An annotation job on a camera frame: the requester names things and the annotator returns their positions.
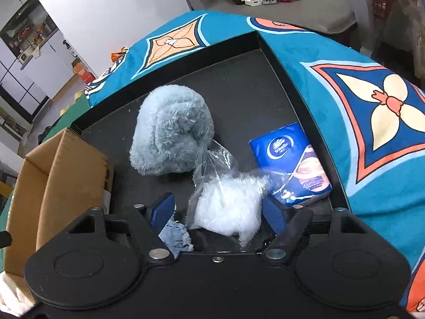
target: tiled floor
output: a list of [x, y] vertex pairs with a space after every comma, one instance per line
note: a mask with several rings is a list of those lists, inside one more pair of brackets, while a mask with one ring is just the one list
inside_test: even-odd
[[71, 79], [72, 83], [67, 89], [63, 89], [59, 93], [60, 97], [55, 97], [54, 101], [49, 101], [44, 108], [40, 111], [34, 120], [34, 127], [28, 136], [28, 140], [23, 146], [23, 155], [26, 155], [29, 151], [33, 150], [38, 145], [37, 137], [44, 132], [47, 126], [52, 126], [54, 122], [59, 118], [61, 109], [64, 109], [68, 105], [72, 105], [74, 100], [74, 94], [78, 91], [84, 90], [86, 84], [80, 78]]

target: white stuffing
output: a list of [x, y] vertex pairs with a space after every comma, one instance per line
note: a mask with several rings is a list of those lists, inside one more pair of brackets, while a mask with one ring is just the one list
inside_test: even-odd
[[203, 184], [194, 224], [225, 236], [239, 234], [242, 247], [261, 225], [261, 200], [267, 178], [223, 175]]

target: light blue plush toy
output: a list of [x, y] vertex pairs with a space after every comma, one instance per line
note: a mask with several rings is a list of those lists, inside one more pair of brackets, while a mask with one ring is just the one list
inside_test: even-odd
[[199, 147], [207, 147], [213, 134], [211, 113], [200, 94], [186, 86], [158, 87], [140, 107], [131, 165], [142, 175], [190, 171]]

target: red basket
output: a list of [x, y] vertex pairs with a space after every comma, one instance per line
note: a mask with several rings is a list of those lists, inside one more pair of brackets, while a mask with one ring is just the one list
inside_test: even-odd
[[391, 9], [398, 0], [371, 0], [373, 15], [376, 19], [387, 20]]

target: blue tissue package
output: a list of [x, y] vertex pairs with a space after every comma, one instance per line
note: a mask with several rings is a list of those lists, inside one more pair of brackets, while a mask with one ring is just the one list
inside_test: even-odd
[[331, 192], [331, 184], [298, 122], [249, 142], [260, 168], [284, 170], [289, 181], [271, 194], [286, 206], [312, 204]]

